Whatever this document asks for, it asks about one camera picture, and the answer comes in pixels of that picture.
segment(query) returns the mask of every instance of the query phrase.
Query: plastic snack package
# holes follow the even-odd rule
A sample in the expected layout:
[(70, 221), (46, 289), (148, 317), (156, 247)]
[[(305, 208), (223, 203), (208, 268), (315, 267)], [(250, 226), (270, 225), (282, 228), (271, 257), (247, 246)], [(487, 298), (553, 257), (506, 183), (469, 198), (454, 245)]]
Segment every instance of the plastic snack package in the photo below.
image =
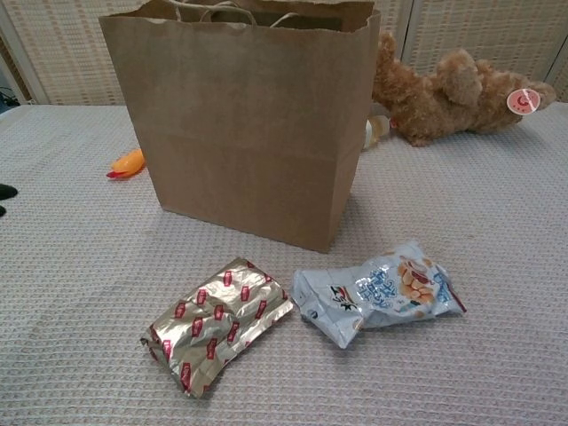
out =
[(343, 349), (362, 328), (466, 312), (446, 270), (415, 241), (361, 266), (296, 271), (291, 295), (302, 316)]
[(229, 361), (292, 309), (270, 275), (237, 258), (173, 304), (140, 340), (186, 395), (199, 398)]

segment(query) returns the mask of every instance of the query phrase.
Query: paper bag handle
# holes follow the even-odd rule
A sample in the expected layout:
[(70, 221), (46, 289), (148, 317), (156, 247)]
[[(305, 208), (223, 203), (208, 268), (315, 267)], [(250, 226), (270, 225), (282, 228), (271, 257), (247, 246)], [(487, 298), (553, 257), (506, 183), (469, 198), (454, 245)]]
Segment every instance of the paper bag handle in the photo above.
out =
[[(197, 11), (205, 11), (202, 16), (199, 19), (199, 22), (203, 22), (203, 20), (211, 13), (215, 13), (215, 12), (240, 12), (243, 13), (245, 15), (247, 15), (248, 20), (250, 21), (250, 25), (252, 25), (253, 27), (256, 27), (256, 20), (254, 15), (252, 14), (251, 11), (247, 11), (246, 9), (242, 9), (238, 4), (236, 4), (235, 2), (231, 2), (231, 1), (226, 1), (226, 2), (221, 2), (221, 3), (217, 3), (215, 5), (204, 5), (204, 4), (189, 4), (189, 3), (184, 3), (183, 0), (179, 1), (179, 0), (166, 0), (168, 3), (170, 4), (174, 4), (176, 7), (186, 7), (188, 9), (194, 9)], [(279, 17), (271, 26), (270, 28), (276, 28), (279, 24), (281, 24), (284, 20), (287, 20), (288, 18), (293, 18), (295, 16), (298, 16), (297, 13), (294, 12), (289, 12), (286, 13), (285, 15)]]
[(203, 13), (203, 15), (201, 16), (201, 19), (203, 19), (204, 16), (212, 12), (239, 12), (247, 16), (248, 20), (250, 21), (250, 25), (256, 27), (256, 20), (252, 12), (247, 11), (246, 9), (241, 9), (233, 2), (221, 2), (213, 6), (207, 6), (205, 4), (184, 3), (183, 1), (178, 1), (178, 0), (166, 0), (166, 1), (170, 4), (173, 4), (176, 7), (185, 7), (187, 9), (194, 9), (196, 11), (205, 11), (205, 13)]

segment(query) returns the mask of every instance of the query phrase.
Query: blue and white snack bag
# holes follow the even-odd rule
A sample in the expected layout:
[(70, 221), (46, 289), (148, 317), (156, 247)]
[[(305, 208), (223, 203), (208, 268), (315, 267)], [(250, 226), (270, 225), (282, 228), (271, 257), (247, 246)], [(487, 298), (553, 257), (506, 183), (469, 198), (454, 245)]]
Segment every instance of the blue and white snack bag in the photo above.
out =
[(466, 312), (446, 270), (415, 241), (361, 266), (296, 271), (291, 295), (302, 316), (342, 349), (362, 328)]

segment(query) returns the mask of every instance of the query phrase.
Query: stuffed animal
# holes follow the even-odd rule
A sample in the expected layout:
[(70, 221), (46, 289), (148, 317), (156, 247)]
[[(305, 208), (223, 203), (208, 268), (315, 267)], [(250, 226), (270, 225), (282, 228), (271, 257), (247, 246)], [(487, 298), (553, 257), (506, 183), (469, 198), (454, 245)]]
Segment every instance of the stuffed animal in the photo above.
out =
[(413, 146), (426, 146), (456, 131), (494, 132), (546, 108), (554, 89), (451, 51), (432, 75), (419, 76), (395, 59), (396, 43), (382, 33), (373, 100), (390, 111), (393, 126)]

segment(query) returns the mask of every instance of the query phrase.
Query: red logo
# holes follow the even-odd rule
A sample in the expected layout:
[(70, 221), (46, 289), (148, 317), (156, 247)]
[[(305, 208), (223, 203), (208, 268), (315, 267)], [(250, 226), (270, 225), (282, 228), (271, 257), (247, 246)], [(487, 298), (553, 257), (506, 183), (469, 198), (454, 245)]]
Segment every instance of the red logo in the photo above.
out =
[(166, 356), (166, 360), (170, 361), (171, 356), (171, 340), (164, 340), (162, 343), (163, 354)]
[(184, 391), (189, 392), (192, 381), (192, 365), (189, 362), (184, 362), (184, 365), (181, 367), (179, 379), (181, 384), (184, 386)]
[(156, 354), (154, 353), (154, 350), (152, 348), (148, 348), (150, 350), (150, 355), (152, 355), (152, 358), (154, 358), (154, 360), (158, 360), (158, 357), (156, 357)]
[(258, 305), (258, 311), (256, 311), (256, 316), (255, 316), (255, 318), (256, 318), (257, 320), (260, 320), (260, 317), (263, 316), (264, 309), (266, 309), (266, 301), (265, 301), (265, 300), (261, 300), (261, 301), (260, 301), (260, 305)]
[(223, 276), (223, 284), (225, 287), (229, 287), (233, 282), (233, 273), (231, 271), (225, 271), (225, 275)]
[(220, 321), (223, 318), (223, 312), (223, 305), (218, 304), (214, 310), (215, 320)]
[(150, 326), (150, 336), (152, 337), (152, 340), (154, 340), (155, 342), (160, 342), (160, 337), (158, 337), (158, 333), (156, 333), (154, 325)]
[(207, 359), (215, 358), (216, 348), (217, 348), (217, 339), (213, 337), (211, 340), (209, 340), (209, 343), (207, 343)]
[(247, 302), (250, 297), (249, 286), (242, 286), (241, 290), (241, 302)]
[(182, 318), (185, 313), (185, 302), (179, 302), (174, 311), (174, 318)]
[(205, 288), (200, 288), (197, 292), (197, 304), (202, 305), (205, 303), (205, 299), (207, 298), (207, 290)]
[(239, 325), (240, 324), (236, 321), (233, 323), (233, 325), (231, 326), (231, 330), (227, 335), (227, 342), (232, 342), (234, 340), (234, 337), (237, 335), (237, 330), (239, 329)]
[(192, 337), (197, 337), (203, 328), (203, 318), (195, 317), (192, 324)]

